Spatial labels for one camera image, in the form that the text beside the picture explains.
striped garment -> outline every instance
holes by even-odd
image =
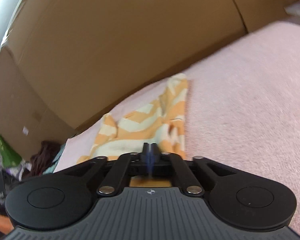
[[[97,156],[116,160],[121,154],[141,152],[143,143],[156,143],[162,152],[185,157],[185,100],[188,82],[184,74],[170,77],[162,95],[133,111],[118,123],[111,114],[102,117],[102,124],[90,151],[77,163]]]

metal screw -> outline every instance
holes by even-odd
[[[102,186],[99,188],[99,192],[102,194],[111,194],[112,192],[114,192],[114,187]]]
[[[193,158],[192,158],[192,159],[193,159],[193,160],[194,160],[194,159],[197,159],[197,160],[199,160],[199,159],[203,159],[203,157],[198,155],[198,156],[193,156]]]
[[[199,186],[189,186],[187,187],[187,192],[190,194],[199,194],[202,192],[202,188]]]

white paper piece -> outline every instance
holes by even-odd
[[[27,129],[27,127],[24,126],[22,132],[23,132],[25,135],[28,135],[29,130]]]

dark brown cloth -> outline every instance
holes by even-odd
[[[26,177],[39,176],[49,168],[52,165],[53,159],[60,151],[60,147],[61,145],[57,142],[42,141],[40,151],[30,158],[32,168]]]

